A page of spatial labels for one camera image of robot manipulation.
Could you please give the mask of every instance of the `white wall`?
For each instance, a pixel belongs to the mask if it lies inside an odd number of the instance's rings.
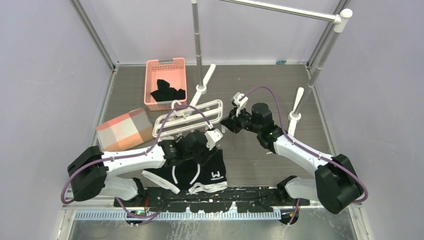
[[[50,240],[111,71],[68,0],[8,1],[0,23],[0,239]]]
[[[184,57],[195,63],[189,0],[82,0],[90,19],[121,64]],[[205,63],[307,62],[327,22],[218,0],[199,0]],[[332,13],[339,0],[266,0]]]
[[[424,5],[355,0],[317,80],[336,147],[369,188],[377,240],[423,239]]]

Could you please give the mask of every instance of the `wooden floor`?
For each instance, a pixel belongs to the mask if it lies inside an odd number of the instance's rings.
[[[121,66],[118,69],[110,101],[104,117],[105,121],[121,114],[144,106],[144,82],[146,68],[143,66]],[[186,67],[187,94],[190,101],[196,92],[196,67]],[[200,103],[220,99],[224,103],[226,116],[233,108],[230,99],[235,93],[245,93],[257,85],[271,87],[278,98],[284,128],[288,127],[288,114],[293,108],[298,87],[304,87],[308,75],[303,65],[218,65],[207,86],[207,93]],[[258,89],[249,95],[247,109],[254,103],[266,103],[272,110],[274,121],[278,123],[277,107],[271,94],[265,89]],[[153,111],[149,115],[152,122],[166,111]],[[324,134],[323,125],[318,113],[315,98],[311,95],[301,111],[302,119],[297,124],[295,137],[307,145],[325,153],[329,146]],[[144,143],[138,148],[150,146],[153,141]],[[239,134],[226,132],[219,141],[223,149],[224,162],[229,186],[276,186],[290,175],[302,178],[312,176],[289,159],[269,154],[267,149],[259,145],[254,133],[242,131]],[[141,178],[145,186],[154,183],[141,177],[140,172],[125,174],[124,177]]]

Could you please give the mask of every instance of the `white pole connector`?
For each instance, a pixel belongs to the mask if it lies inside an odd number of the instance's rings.
[[[334,32],[341,33],[343,32],[343,29],[345,29],[346,24],[348,23],[349,19],[352,17],[352,10],[349,8],[343,9],[340,12],[340,23],[334,26]]]

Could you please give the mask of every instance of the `plastic laundry basket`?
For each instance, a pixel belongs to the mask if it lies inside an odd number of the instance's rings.
[[[187,102],[187,79],[186,60],[182,57],[173,60],[149,60],[146,64],[146,76],[144,84],[144,104],[150,111],[171,109],[172,101],[157,102],[151,92],[158,90],[157,81],[163,79],[176,90],[185,90],[185,98],[179,100],[181,103]]]

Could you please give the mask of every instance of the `robotic arm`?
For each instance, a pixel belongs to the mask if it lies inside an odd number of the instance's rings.
[[[188,160],[194,160],[202,166],[218,152],[215,145],[221,138],[222,133],[214,128],[206,132],[196,130],[177,140],[160,141],[146,154],[143,153],[149,147],[101,152],[98,146],[91,146],[68,166],[69,176],[93,161],[106,158],[112,160],[94,164],[75,176],[70,182],[74,200],[82,202],[101,195],[129,201],[136,196],[144,196],[145,190],[140,179],[125,179],[117,175],[141,169],[177,166]]]
[[[220,122],[221,125],[235,134],[242,129],[256,133],[256,138],[263,148],[292,160],[315,177],[315,179],[302,179],[296,176],[286,178],[277,185],[285,197],[319,201],[329,212],[338,214],[363,194],[363,188],[352,177],[321,159],[332,159],[356,176],[346,156],[321,153],[287,132],[284,134],[284,130],[274,124],[273,115],[267,104],[255,103],[250,114],[245,108],[248,98],[243,96],[237,93],[233,97],[234,109]]]

